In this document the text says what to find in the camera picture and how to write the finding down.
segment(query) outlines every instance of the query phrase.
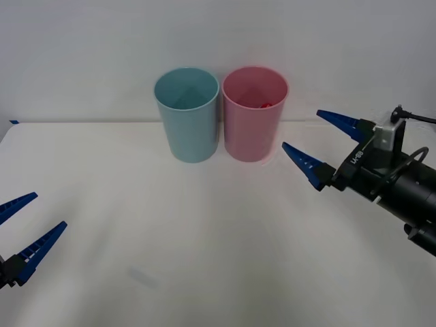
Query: white table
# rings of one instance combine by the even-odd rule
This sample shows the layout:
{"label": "white table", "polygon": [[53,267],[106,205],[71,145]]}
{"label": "white table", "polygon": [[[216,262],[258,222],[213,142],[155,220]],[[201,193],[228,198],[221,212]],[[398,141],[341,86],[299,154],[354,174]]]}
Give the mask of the white table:
{"label": "white table", "polygon": [[[405,151],[436,134],[409,124]],[[29,282],[0,291],[2,327],[434,326],[436,258],[353,191],[312,189],[282,140],[338,167],[355,143],[283,123],[269,161],[221,144],[170,154],[161,123],[19,124],[0,144],[0,202],[39,197],[0,227],[8,258],[68,227]]]}

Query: black cable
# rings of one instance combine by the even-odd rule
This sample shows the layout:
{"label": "black cable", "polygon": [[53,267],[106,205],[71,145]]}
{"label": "black cable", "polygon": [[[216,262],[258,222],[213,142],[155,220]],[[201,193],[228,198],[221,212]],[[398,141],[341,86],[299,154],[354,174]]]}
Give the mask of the black cable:
{"label": "black cable", "polygon": [[405,161],[400,163],[396,168],[393,168],[389,173],[387,173],[381,180],[376,184],[374,189],[371,191],[371,195],[375,195],[389,180],[392,180],[403,168],[408,166],[417,155],[421,155],[417,162],[422,162],[429,153],[429,148],[423,146],[422,148],[413,152]]}
{"label": "black cable", "polygon": [[390,116],[390,121],[396,123],[399,119],[415,119],[416,121],[424,121],[425,123],[436,124],[436,119],[428,118],[424,116],[418,116],[417,114],[412,114],[411,112],[403,110],[401,106],[395,108]]}

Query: robotic arm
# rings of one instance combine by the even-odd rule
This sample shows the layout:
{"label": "robotic arm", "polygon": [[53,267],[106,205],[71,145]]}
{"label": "robotic arm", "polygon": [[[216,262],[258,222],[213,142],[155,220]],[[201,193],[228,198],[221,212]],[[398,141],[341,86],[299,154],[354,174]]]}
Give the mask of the robotic arm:
{"label": "robotic arm", "polygon": [[284,142],[282,147],[318,191],[349,187],[405,222],[409,240],[436,256],[436,170],[422,161],[429,149],[411,155],[401,151],[406,119],[428,123],[398,106],[378,125],[364,119],[318,110],[317,115],[358,142],[339,169],[308,156]]}

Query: plastic cup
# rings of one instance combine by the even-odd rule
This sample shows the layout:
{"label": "plastic cup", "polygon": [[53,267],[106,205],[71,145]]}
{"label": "plastic cup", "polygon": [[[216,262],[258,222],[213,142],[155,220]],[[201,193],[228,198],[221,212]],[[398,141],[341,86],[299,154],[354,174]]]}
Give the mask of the plastic cup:
{"label": "plastic cup", "polygon": [[242,67],[223,82],[224,138],[235,159],[252,162],[270,153],[289,87],[266,67]]}
{"label": "plastic cup", "polygon": [[217,150],[218,93],[216,77],[198,68],[178,68],[156,82],[157,106],[177,159],[200,162]]}

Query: white wall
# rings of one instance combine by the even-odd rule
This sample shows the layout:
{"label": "white wall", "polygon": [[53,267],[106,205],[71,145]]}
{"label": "white wall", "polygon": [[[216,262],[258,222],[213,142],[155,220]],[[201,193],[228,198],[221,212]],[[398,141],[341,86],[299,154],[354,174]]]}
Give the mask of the white wall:
{"label": "white wall", "polygon": [[431,113],[435,13],[435,0],[3,0],[0,115],[155,120],[166,70],[247,64],[289,79],[284,119]]}

